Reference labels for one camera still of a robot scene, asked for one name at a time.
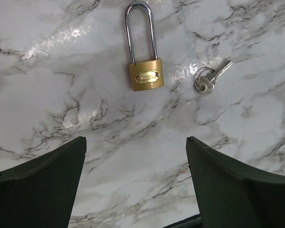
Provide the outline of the small brass padlock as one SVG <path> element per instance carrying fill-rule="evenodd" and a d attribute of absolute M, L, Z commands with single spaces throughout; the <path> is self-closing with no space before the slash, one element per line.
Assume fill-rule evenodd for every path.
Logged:
<path fill-rule="evenodd" d="M 152 40 L 153 59 L 143 62 L 135 60 L 133 40 L 130 28 L 130 12 L 137 7 L 145 9 L 149 17 L 149 26 Z M 144 91 L 164 86 L 162 60 L 158 57 L 154 20 L 150 6 L 142 1 L 130 4 L 125 11 L 125 28 L 127 33 L 128 47 L 130 53 L 129 69 L 133 91 Z"/>

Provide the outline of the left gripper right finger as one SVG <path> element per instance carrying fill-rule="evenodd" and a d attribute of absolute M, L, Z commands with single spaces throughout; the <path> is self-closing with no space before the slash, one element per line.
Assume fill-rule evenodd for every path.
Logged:
<path fill-rule="evenodd" d="M 205 228 L 285 228 L 285 176 L 216 151 L 191 136 L 186 153 Z"/>

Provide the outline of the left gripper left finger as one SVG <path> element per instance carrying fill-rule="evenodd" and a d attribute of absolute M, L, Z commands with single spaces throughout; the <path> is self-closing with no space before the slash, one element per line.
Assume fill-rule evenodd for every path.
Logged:
<path fill-rule="evenodd" d="M 86 138 L 0 171 L 0 228 L 66 228 L 76 198 Z"/>

